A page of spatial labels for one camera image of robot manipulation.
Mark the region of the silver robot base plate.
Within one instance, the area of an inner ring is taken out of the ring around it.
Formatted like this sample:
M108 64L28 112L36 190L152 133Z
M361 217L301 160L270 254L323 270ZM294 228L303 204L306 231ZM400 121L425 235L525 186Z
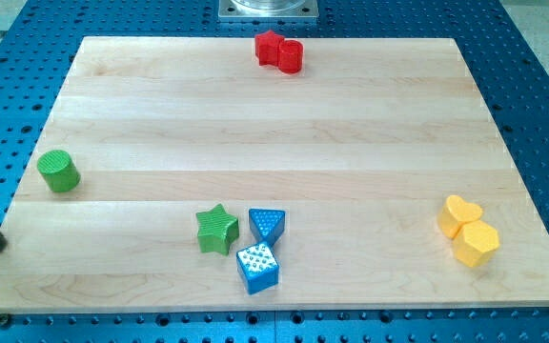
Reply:
M218 17L228 20L316 19L317 0L219 0Z

